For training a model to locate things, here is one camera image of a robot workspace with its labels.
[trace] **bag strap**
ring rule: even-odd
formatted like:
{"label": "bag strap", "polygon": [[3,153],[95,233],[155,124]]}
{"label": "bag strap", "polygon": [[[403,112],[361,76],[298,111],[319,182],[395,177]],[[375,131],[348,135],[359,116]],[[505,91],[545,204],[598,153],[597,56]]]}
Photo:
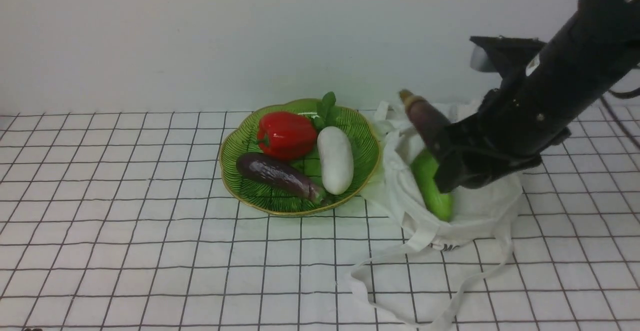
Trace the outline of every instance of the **bag strap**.
{"label": "bag strap", "polygon": [[400,133],[413,128],[413,124],[407,118],[405,110],[388,101],[381,101],[373,114],[373,120],[377,131],[384,135],[391,131],[400,130]]}
{"label": "bag strap", "polygon": [[367,290],[366,284],[358,279],[355,274],[361,269],[361,267],[367,263],[373,262],[374,260],[381,260],[384,258],[388,258],[390,256],[397,256],[402,254],[412,254],[416,252],[420,252],[428,246],[432,240],[435,238],[435,233],[432,231],[428,231],[426,229],[418,229],[416,233],[407,241],[406,243],[400,246],[393,246],[387,249],[384,249],[379,255],[373,256],[368,260],[364,260],[361,263],[358,263],[350,268],[345,276],[345,281],[349,286],[354,298],[361,302],[362,304],[366,304],[368,306],[373,307],[374,309],[384,310],[387,313],[391,314],[394,322],[401,322],[409,327],[423,330],[423,331],[448,331],[451,328],[451,324],[453,322],[454,317],[460,310],[460,304],[462,303],[462,296],[475,283],[482,279],[486,279],[487,277],[493,276],[496,272],[498,272],[502,267],[504,267],[509,260],[510,256],[514,251],[514,242],[512,241],[512,232],[511,232],[511,223],[508,219],[502,220],[499,224],[496,225],[493,235],[500,245],[501,251],[501,261],[498,265],[494,267],[490,267],[486,271],[478,272],[475,274],[471,274],[467,276],[462,284],[458,288],[457,292],[451,297],[450,302],[444,308],[441,313],[430,323],[418,324],[413,321],[409,321],[397,315],[397,313],[381,306],[381,304],[377,304],[375,302],[370,301],[369,299],[369,291]]}

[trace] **green zucchini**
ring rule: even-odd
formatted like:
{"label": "green zucchini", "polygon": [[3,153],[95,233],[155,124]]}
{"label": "green zucchini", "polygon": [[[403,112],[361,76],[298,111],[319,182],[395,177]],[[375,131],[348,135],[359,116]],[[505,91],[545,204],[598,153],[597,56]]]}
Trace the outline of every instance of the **green zucchini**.
{"label": "green zucchini", "polygon": [[441,193],[434,180],[438,170],[438,161],[425,148],[411,162],[410,167],[427,209],[439,220],[444,222],[451,221],[453,217],[453,196],[450,193]]}

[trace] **green vegetable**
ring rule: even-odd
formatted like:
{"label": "green vegetable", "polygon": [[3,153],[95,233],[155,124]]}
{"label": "green vegetable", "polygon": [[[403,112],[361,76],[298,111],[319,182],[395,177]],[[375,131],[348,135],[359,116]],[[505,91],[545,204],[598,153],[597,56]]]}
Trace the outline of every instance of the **green vegetable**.
{"label": "green vegetable", "polygon": [[427,208],[439,220],[451,221],[453,215],[453,197],[448,193],[441,193],[434,180],[438,170],[438,161],[432,157],[428,149],[423,151],[411,163],[411,173],[418,185],[420,194]]}
{"label": "green vegetable", "polygon": [[327,92],[316,105],[318,117],[313,118],[313,126],[322,130],[328,126],[335,126],[340,109],[336,107],[336,94],[333,91]]}

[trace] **red bell pepper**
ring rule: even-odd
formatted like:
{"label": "red bell pepper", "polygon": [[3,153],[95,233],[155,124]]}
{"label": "red bell pepper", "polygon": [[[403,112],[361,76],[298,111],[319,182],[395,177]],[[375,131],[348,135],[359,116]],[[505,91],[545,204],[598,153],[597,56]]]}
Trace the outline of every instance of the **red bell pepper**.
{"label": "red bell pepper", "polygon": [[289,162],[313,150],[318,132],[310,119],[292,112],[276,111],[260,119],[256,136],[263,153]]}

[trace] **green plate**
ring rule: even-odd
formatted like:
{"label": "green plate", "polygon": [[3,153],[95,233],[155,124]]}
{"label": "green plate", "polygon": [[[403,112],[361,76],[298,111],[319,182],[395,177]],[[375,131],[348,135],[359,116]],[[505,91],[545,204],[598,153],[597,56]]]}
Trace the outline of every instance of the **green plate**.
{"label": "green plate", "polygon": [[[268,185],[248,180],[236,170],[236,160],[247,152],[262,150],[255,144],[258,133],[258,122],[267,113],[286,111],[313,117],[316,105],[320,100],[306,98],[291,101],[283,105],[272,105],[251,113],[237,130],[234,130],[222,142],[220,165],[224,187],[236,199],[258,210],[277,216],[301,217],[336,208],[349,201],[366,185],[380,162],[382,153],[380,144],[374,135],[370,122],[356,110],[336,105],[340,110],[334,126],[343,130],[351,142],[353,152],[353,180],[349,188],[341,195],[334,196],[334,202],[327,206],[316,206],[310,201],[300,199],[291,194]],[[320,156],[318,149],[291,165],[309,176],[318,185],[322,185]]]}

